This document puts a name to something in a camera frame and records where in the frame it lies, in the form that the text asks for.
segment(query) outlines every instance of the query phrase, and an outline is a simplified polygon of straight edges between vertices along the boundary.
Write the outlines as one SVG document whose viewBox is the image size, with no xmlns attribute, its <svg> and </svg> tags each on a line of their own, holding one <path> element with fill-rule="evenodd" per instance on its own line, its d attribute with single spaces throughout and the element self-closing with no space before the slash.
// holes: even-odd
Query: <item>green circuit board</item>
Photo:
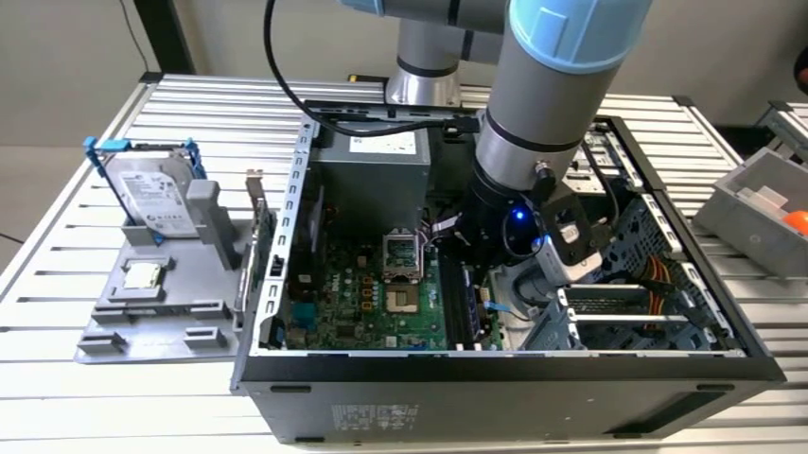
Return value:
<svg viewBox="0 0 808 454">
<path fill-rule="evenodd" d="M 380 245 L 331 242 L 327 248 L 306 348 L 446 350 L 438 264 L 431 254 L 426 254 L 418 284 L 384 284 Z"/>
</svg>

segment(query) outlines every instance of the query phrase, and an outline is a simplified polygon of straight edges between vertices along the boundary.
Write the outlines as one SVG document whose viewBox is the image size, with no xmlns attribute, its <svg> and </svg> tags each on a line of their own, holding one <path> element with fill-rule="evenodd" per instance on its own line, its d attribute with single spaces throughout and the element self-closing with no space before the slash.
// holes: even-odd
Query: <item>motherboard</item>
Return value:
<svg viewBox="0 0 808 454">
<path fill-rule="evenodd" d="M 380 244 L 348 240 L 332 240 L 324 246 L 320 286 L 312 301 L 298 301 L 291 308 L 290 349 L 450 349 L 437 252 L 422 252 L 419 279 L 391 279 L 384 263 L 387 270 L 390 265 L 407 268 L 414 263 L 399 239 L 390 240 L 390 246 L 390 253 L 383 253 Z M 501 349 L 495 314 L 486 326 L 481 348 Z"/>
</svg>

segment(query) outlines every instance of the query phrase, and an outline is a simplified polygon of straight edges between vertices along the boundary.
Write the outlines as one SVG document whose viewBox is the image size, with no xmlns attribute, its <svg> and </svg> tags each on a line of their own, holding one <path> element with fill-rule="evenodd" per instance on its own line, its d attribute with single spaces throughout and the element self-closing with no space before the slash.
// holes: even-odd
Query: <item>wall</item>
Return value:
<svg viewBox="0 0 808 454">
<path fill-rule="evenodd" d="M 183 24 L 197 24 L 195 52 L 212 74 L 268 77 L 262 0 L 177 0 Z M 290 78 L 344 80 L 395 70 L 396 21 L 346 9 L 335 0 L 278 0 L 278 62 Z M 690 95 L 708 117 L 753 121 L 773 98 L 804 99 L 792 82 L 808 45 L 805 0 L 657 0 L 645 33 L 613 93 Z M 490 84 L 494 70 L 465 64 L 463 82 Z"/>
<path fill-rule="evenodd" d="M 116 0 L 0 0 L 0 62 L 0 145 L 79 146 L 101 134 L 143 74 Z"/>
</svg>

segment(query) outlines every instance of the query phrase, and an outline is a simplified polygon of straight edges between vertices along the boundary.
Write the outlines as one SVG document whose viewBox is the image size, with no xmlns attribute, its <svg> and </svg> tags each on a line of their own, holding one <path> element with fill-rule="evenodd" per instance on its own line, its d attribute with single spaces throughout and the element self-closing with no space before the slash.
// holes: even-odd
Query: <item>gray plastic part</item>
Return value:
<svg viewBox="0 0 808 454">
<path fill-rule="evenodd" d="M 185 329 L 185 337 L 183 338 L 185 345 L 191 349 L 200 348 L 221 348 L 227 346 L 227 338 L 221 334 L 216 326 L 203 326 Z"/>
<path fill-rule="evenodd" d="M 229 318 L 229 309 L 224 304 L 224 300 L 195 301 L 195 303 L 203 305 L 191 307 L 191 315 L 197 320 Z"/>
<path fill-rule="evenodd" d="M 247 249 L 252 240 L 250 220 L 235 220 L 231 247 Z M 143 289 L 129 289 L 131 299 L 115 288 L 123 286 L 127 264 L 147 261 L 169 265 L 163 270 L 161 298 L 145 301 Z M 108 336 L 120 341 L 81 341 L 76 362 L 112 363 L 152 360 L 228 358 L 238 348 L 236 303 L 242 269 L 225 270 L 213 245 L 197 238 L 167 239 L 159 247 L 132 248 L 125 245 L 109 274 L 101 298 L 84 330 L 91 336 Z M 185 341 L 189 328 L 217 329 L 213 341 L 203 337 Z"/>
<path fill-rule="evenodd" d="M 203 244 L 212 244 L 221 265 L 227 270 L 239 266 L 239 254 L 232 246 L 232 222 L 227 210 L 219 206 L 219 183 L 212 180 L 192 180 L 185 193 L 188 204 L 201 216 L 196 226 Z"/>
<path fill-rule="evenodd" d="M 693 220 L 780 277 L 808 277 L 808 238 L 737 196 L 762 186 L 788 199 L 785 213 L 808 210 L 808 169 L 764 148 L 716 182 Z"/>
<path fill-rule="evenodd" d="M 79 349 L 88 355 L 119 354 L 124 351 L 127 342 L 112 331 L 105 333 L 87 333 L 80 337 Z"/>
<path fill-rule="evenodd" d="M 153 242 L 153 230 L 144 225 L 124 225 L 121 232 L 127 237 L 128 244 L 135 248 L 156 247 Z"/>
</svg>

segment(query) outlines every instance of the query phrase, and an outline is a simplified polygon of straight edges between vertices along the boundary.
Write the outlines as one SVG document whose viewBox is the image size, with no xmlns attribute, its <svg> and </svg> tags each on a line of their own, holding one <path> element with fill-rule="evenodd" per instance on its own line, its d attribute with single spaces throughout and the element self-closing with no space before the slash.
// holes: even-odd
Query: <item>orange object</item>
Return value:
<svg viewBox="0 0 808 454">
<path fill-rule="evenodd" d="M 782 222 L 796 228 L 796 231 L 808 235 L 808 211 L 794 211 L 782 218 Z"/>
</svg>

